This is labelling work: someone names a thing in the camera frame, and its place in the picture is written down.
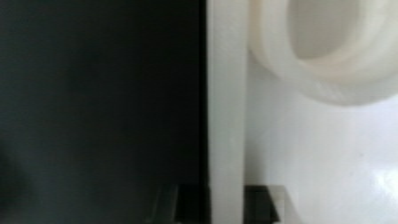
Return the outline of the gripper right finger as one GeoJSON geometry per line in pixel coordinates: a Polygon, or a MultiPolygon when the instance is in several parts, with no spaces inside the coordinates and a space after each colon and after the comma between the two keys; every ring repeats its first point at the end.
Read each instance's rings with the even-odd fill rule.
{"type": "Polygon", "coordinates": [[[243,224],[296,224],[294,209],[282,186],[246,185],[243,224]]]}

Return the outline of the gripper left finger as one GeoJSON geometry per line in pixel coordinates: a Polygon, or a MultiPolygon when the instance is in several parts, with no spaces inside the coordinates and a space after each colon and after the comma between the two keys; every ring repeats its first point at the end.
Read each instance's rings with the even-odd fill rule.
{"type": "Polygon", "coordinates": [[[150,224],[209,224],[209,193],[204,186],[175,184],[159,188],[150,224]]]}

